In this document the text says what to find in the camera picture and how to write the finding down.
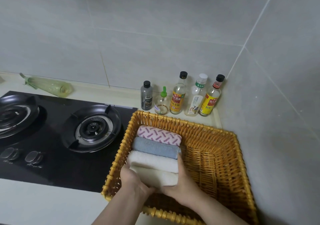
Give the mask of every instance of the glass bottle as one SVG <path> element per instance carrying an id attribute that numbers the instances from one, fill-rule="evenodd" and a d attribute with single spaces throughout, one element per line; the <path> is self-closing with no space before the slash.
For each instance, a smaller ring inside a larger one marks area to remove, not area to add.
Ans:
<path id="1" fill-rule="evenodd" d="M 154 111 L 157 114 L 165 115 L 169 112 L 169 98 L 167 97 L 166 87 L 163 87 L 163 91 L 160 95 L 155 97 L 154 100 Z"/>
<path id="2" fill-rule="evenodd" d="M 192 87 L 188 105 L 184 111 L 184 114 L 187 116 L 196 116 L 198 114 L 199 106 L 202 103 L 203 97 L 206 94 L 205 84 L 207 82 L 207 74 L 199 74 L 199 78 L 195 82 L 195 85 Z"/>
<path id="3" fill-rule="evenodd" d="M 20 76 L 24 78 L 25 84 L 33 87 L 34 89 L 42 89 L 48 93 L 52 93 L 55 96 L 65 98 L 73 92 L 73 87 L 70 83 L 46 79 L 42 77 L 26 77 L 22 73 Z"/>
<path id="4" fill-rule="evenodd" d="M 170 112 L 172 114 L 179 114 L 182 110 L 183 99 L 187 92 L 187 87 L 185 85 L 187 75 L 187 72 L 180 72 L 179 81 L 173 88 L 170 103 Z"/>
<path id="5" fill-rule="evenodd" d="M 215 103 L 217 102 L 218 98 L 220 97 L 221 90 L 220 86 L 224 80 L 225 76 L 219 74 L 216 78 L 216 81 L 212 85 L 211 88 L 207 90 L 207 93 L 204 97 L 204 100 L 201 104 L 199 114 L 202 116 L 210 115 L 212 109 L 214 108 Z"/>
<path id="6" fill-rule="evenodd" d="M 141 87 L 141 109 L 151 110 L 152 108 L 152 87 L 149 81 L 144 81 Z"/>

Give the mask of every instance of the tiled wall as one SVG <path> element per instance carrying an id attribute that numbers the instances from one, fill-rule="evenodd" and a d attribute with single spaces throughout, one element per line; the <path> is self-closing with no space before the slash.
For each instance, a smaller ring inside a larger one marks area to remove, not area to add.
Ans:
<path id="1" fill-rule="evenodd" d="M 0 71 L 134 89 L 170 89 L 180 71 L 190 85 L 203 72 L 212 82 L 229 73 L 265 3 L 0 0 Z"/>
<path id="2" fill-rule="evenodd" d="M 270 0 L 223 88 L 266 224 L 319 224 L 320 0 Z"/>

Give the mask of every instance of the blue towel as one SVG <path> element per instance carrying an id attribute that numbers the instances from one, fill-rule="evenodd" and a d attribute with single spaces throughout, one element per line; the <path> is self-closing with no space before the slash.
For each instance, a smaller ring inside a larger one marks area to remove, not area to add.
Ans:
<path id="1" fill-rule="evenodd" d="M 133 150 L 158 156 L 178 159 L 181 150 L 178 146 L 152 141 L 143 137 L 136 137 L 132 145 Z"/>

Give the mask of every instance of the black bottle cap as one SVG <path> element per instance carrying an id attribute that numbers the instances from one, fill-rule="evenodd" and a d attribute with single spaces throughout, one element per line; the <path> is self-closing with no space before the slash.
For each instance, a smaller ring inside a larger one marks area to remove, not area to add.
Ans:
<path id="1" fill-rule="evenodd" d="M 180 72 L 180 78 L 181 79 L 186 79 L 187 78 L 188 73 L 187 72 Z"/>
<path id="2" fill-rule="evenodd" d="M 144 82 L 143 82 L 143 86 L 144 86 L 145 88 L 150 88 L 150 82 L 149 82 L 149 81 L 144 81 Z"/>
<path id="3" fill-rule="evenodd" d="M 224 78 L 225 78 L 224 75 L 218 74 L 218 76 L 217 76 L 217 78 L 216 78 L 216 81 L 218 81 L 218 82 L 223 82 Z"/>

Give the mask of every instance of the gas stove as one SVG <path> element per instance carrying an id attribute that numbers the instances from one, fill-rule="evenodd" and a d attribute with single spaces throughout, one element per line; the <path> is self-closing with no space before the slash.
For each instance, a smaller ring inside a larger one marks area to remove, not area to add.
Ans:
<path id="1" fill-rule="evenodd" d="M 9 91 L 0 178 L 101 192 L 137 108 Z"/>

